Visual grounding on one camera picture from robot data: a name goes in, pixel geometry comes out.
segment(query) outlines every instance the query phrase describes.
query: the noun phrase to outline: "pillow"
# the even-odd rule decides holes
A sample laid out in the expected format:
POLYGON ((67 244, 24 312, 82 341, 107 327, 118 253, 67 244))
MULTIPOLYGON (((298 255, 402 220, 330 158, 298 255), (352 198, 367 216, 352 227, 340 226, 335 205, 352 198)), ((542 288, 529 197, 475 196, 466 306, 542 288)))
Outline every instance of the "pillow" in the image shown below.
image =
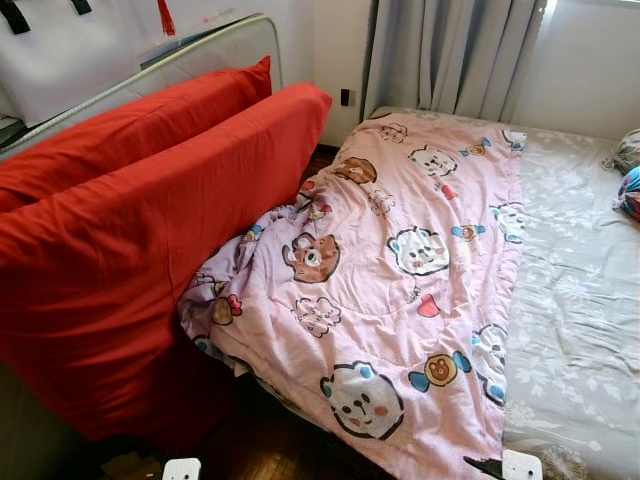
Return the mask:
POLYGON ((640 167, 625 175, 618 190, 618 199, 613 204, 640 222, 640 167))
POLYGON ((611 161, 624 175, 640 166, 640 128, 632 130, 622 139, 611 161))
POLYGON ((212 251, 293 201, 330 104, 292 86, 0 214, 0 361, 90 439, 193 444, 226 412, 228 384, 183 345, 176 302, 212 251))
POLYGON ((271 95, 270 58, 213 72, 71 127, 0 163, 0 212, 154 155, 271 95))

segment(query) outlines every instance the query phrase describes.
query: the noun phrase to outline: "gray curtain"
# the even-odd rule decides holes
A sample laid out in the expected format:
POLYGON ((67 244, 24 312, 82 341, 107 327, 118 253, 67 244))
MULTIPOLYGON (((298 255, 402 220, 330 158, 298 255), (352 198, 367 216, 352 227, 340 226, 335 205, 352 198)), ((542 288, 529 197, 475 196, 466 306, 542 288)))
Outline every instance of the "gray curtain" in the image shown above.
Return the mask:
POLYGON ((362 116, 383 105, 509 121, 543 0, 379 0, 362 116))

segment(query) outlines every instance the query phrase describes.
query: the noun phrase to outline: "cartoon print blanket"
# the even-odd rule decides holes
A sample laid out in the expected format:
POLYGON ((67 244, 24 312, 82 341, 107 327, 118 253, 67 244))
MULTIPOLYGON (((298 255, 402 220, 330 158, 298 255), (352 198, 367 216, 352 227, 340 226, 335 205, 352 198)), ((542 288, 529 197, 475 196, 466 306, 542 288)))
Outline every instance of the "cartoon print blanket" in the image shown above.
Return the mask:
POLYGON ((399 478, 500 459, 524 134, 365 121, 197 272, 182 325, 399 478))

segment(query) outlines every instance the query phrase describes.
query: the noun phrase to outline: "red tassel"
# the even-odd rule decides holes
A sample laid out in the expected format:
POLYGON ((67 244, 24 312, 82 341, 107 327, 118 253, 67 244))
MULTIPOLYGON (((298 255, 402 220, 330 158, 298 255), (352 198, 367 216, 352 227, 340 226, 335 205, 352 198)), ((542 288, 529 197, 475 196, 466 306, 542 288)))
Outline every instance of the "red tassel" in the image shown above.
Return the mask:
POLYGON ((158 0, 158 9, 160 10, 160 18, 162 19, 162 31, 166 35, 173 37, 176 34, 176 27, 173 24, 171 12, 169 11, 169 7, 167 7, 166 0, 158 0))

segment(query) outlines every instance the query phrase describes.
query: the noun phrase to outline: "red pillow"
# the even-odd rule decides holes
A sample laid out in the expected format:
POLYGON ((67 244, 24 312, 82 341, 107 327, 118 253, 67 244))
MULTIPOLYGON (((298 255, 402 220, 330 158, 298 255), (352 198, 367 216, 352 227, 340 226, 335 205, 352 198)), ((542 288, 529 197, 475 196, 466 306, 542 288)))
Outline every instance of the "red pillow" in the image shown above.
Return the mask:
POLYGON ((295 85, 153 157, 0 214, 0 360, 91 439, 192 444, 226 411, 226 384, 181 346, 176 302, 212 251, 293 200, 330 104, 295 85))
POLYGON ((271 95, 271 61, 213 72, 98 115, 0 163, 0 212, 184 142, 271 95))

